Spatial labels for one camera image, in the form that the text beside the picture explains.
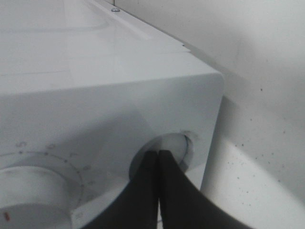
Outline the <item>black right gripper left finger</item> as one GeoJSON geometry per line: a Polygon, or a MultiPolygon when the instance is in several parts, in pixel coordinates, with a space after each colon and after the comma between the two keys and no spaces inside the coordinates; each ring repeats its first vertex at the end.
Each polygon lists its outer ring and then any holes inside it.
{"type": "Polygon", "coordinates": [[[143,159],[122,193],[85,229],[155,229],[158,214],[158,154],[143,159]]]}

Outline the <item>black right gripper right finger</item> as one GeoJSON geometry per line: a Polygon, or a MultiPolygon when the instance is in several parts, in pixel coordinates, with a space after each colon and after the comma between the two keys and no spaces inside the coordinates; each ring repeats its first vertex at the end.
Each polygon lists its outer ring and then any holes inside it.
{"type": "Polygon", "coordinates": [[[206,198],[179,168],[172,153],[158,154],[161,217],[164,229],[246,229],[206,198]]]}

